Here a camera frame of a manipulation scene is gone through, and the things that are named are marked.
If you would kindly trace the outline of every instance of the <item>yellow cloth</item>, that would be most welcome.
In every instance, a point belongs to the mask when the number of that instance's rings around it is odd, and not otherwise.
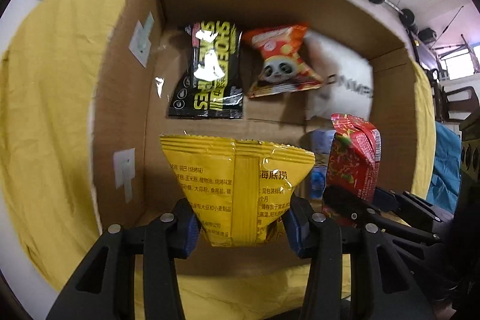
[[[44,0],[2,56],[1,188],[21,246],[57,290],[98,238],[88,177],[87,114],[124,1]],[[421,179],[415,190],[420,195],[424,185],[425,194],[428,188],[435,144],[434,123],[425,114],[431,111],[431,93],[421,74],[416,85],[422,95],[417,97]],[[344,295],[350,292],[349,269],[344,256]],[[299,307],[308,271],[301,266],[260,277],[179,276],[178,284],[189,320],[258,320]],[[143,318],[141,273],[135,278],[136,317]]]
[[[411,193],[427,198],[431,173],[434,171],[435,130],[434,102],[428,77],[417,63],[412,61],[415,72],[415,115],[417,117],[417,164]]]

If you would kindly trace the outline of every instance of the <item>black snack bag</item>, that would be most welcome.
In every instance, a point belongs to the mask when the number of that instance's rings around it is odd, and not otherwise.
[[[222,21],[195,23],[186,31],[192,43],[189,69],[175,88],[169,116],[242,118],[241,33]]]

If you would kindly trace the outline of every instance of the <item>wooden chair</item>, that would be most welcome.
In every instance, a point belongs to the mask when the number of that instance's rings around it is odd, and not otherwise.
[[[450,100],[449,97],[459,92],[468,91],[470,97],[463,100]],[[450,118],[450,112],[467,112],[472,113],[480,107],[477,93],[472,86],[465,86],[458,88],[457,90],[445,91],[442,87],[441,91],[442,109],[441,120],[442,122],[460,122],[463,118]]]

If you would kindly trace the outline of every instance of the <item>panda cartoon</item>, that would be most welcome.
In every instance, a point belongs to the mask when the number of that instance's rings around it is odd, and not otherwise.
[[[298,74],[297,62],[288,56],[276,55],[265,60],[259,80],[278,84],[283,83]]]

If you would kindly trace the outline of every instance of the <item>window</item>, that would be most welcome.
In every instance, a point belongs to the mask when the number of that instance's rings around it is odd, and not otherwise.
[[[473,51],[480,58],[480,44],[475,46]],[[474,74],[472,60],[467,49],[462,49],[443,57],[440,63],[442,68],[448,71],[450,80]]]
[[[445,60],[450,80],[473,75],[473,64],[469,53]]]

